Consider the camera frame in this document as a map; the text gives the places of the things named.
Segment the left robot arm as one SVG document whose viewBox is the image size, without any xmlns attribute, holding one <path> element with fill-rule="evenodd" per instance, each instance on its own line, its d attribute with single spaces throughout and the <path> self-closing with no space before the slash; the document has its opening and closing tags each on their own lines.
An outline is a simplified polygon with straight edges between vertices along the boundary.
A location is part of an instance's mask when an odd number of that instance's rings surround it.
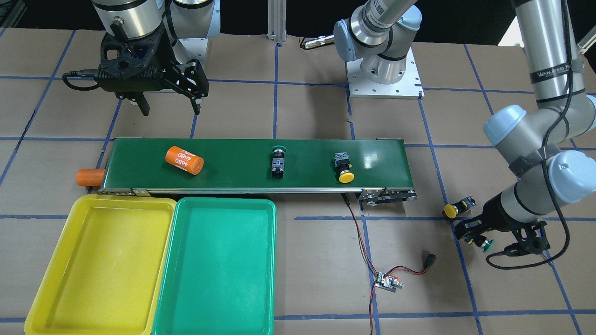
<svg viewBox="0 0 596 335">
<path fill-rule="evenodd" d="M 488 200 L 481 214 L 459 222 L 455 237 L 487 249 L 485 232 L 511 232 L 522 253 L 549 248 L 541 218 L 595 192 L 595 161 L 559 144 L 595 128 L 595 98 L 587 96 L 583 62 L 564 0 L 514 0 L 538 108 L 511 105 L 483 131 L 517 182 Z"/>
</svg>

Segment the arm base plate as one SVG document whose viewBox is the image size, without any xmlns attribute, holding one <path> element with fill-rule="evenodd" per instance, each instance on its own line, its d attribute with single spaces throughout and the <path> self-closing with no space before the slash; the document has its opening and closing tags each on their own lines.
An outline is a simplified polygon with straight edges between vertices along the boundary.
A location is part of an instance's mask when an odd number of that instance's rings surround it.
<svg viewBox="0 0 596 335">
<path fill-rule="evenodd" d="M 410 48 L 404 59 L 389 61 L 378 55 L 345 64 L 352 98 L 418 99 L 425 96 Z"/>
</svg>

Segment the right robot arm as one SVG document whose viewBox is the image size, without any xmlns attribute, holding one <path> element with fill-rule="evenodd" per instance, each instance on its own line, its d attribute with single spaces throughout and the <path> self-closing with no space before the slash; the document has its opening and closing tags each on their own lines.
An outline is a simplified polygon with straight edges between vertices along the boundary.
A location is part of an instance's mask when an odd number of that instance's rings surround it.
<svg viewBox="0 0 596 335">
<path fill-rule="evenodd" d="M 209 39 L 221 32 L 221 4 L 217 0 L 94 0 L 93 7 L 106 28 L 100 64 L 93 78 L 120 100 L 136 104 L 147 116 L 144 94 L 172 90 L 200 102 L 210 85 L 199 55 L 191 55 L 184 39 Z"/>
</svg>

